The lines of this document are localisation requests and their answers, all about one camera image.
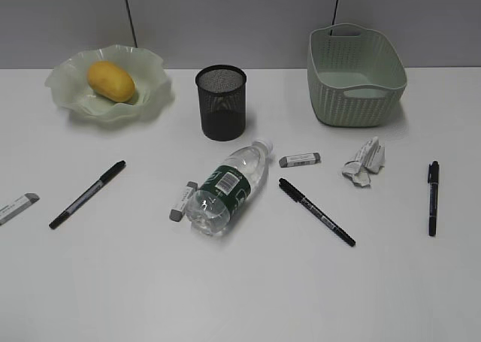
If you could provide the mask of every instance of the basket handle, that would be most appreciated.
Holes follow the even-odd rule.
[[[366,95],[366,96],[354,96],[351,93],[354,90],[365,90],[365,91],[372,91],[373,95]],[[356,86],[349,86],[347,88],[343,88],[343,94],[346,98],[362,98],[362,99],[379,99],[385,98],[389,93],[393,93],[394,91],[384,86],[379,85],[356,85]]]
[[[339,30],[339,29],[345,29],[348,32],[355,32],[356,34],[354,35],[333,35],[334,30]],[[341,24],[335,24],[333,26],[329,26],[327,28],[324,28],[325,32],[329,33],[329,36],[332,36],[334,38],[336,37],[355,37],[362,35],[364,32],[366,32],[368,29],[363,28],[362,26],[356,25],[356,24],[351,24],[351,23],[341,23]]]

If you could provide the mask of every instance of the mango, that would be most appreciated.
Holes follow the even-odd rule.
[[[98,94],[117,103],[128,101],[135,93],[129,73],[112,62],[94,62],[87,71],[87,82]]]

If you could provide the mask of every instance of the crumpled paper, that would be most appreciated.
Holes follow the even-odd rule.
[[[374,137],[343,166],[342,174],[357,186],[370,186],[369,173],[379,173],[385,161],[384,146],[380,145],[378,137]]]

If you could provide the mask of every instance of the glass bowl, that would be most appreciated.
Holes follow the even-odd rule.
[[[135,94],[126,103],[116,103],[94,92],[87,83],[92,63],[108,60],[126,70],[135,83]],[[147,106],[166,104],[172,99],[171,80],[162,67],[160,56],[147,49],[112,45],[72,56],[56,66],[45,86],[59,107],[74,110],[83,117],[103,122],[141,115]]]

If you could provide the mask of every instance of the plastic water bottle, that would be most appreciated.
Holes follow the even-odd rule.
[[[187,203],[186,215],[192,225],[207,235],[222,230],[259,188],[271,151],[270,141],[256,139],[250,147],[232,153]]]

